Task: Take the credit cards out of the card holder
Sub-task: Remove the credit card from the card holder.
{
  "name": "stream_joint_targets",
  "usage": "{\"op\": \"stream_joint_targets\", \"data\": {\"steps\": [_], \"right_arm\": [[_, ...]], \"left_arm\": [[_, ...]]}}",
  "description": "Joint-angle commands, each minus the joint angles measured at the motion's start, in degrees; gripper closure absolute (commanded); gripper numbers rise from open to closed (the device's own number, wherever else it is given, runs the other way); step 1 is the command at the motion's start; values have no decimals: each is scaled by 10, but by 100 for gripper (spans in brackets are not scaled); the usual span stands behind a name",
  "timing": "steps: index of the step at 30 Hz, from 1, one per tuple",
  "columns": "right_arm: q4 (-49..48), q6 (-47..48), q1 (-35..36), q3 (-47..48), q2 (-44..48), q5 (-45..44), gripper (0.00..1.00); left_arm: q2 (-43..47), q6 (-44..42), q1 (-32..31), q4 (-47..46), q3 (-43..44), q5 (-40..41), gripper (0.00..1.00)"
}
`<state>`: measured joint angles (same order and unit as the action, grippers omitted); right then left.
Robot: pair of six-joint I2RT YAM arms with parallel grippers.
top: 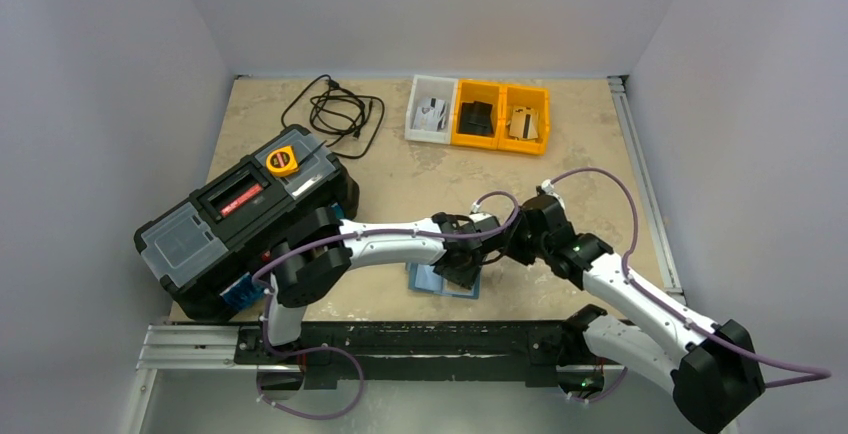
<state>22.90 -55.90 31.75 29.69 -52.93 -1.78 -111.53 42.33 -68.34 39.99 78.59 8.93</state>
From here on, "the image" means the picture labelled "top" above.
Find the blue card holder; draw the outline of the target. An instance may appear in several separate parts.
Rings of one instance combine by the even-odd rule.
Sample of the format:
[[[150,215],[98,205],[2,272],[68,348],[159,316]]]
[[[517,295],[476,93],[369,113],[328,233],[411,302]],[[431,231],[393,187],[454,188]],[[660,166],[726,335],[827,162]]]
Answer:
[[[407,263],[405,271],[408,275],[408,288],[413,292],[473,300],[480,296],[480,279],[477,279],[471,288],[464,288],[439,276],[429,265]]]

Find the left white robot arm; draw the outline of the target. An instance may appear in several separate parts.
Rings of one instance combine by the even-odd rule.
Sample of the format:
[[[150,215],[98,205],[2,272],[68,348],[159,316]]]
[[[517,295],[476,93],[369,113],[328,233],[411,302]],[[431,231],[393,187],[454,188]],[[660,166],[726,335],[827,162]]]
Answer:
[[[505,246],[506,231],[488,213],[437,213],[409,223],[363,224],[319,208],[287,232],[254,276],[268,297],[259,349],[275,363],[292,359],[306,308],[351,270],[428,266],[449,282],[470,288],[486,257]]]

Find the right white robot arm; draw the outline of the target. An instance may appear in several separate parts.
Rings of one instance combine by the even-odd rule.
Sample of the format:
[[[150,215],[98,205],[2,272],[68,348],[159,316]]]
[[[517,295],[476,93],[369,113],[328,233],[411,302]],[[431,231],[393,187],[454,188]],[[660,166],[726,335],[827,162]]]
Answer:
[[[719,433],[765,391],[753,342],[736,321],[722,325],[677,302],[622,264],[591,233],[578,233],[562,202],[539,194],[523,203],[507,249],[522,263],[541,260],[557,277],[625,315],[608,314],[564,330],[561,346],[576,361],[614,360],[667,392],[703,433]]]

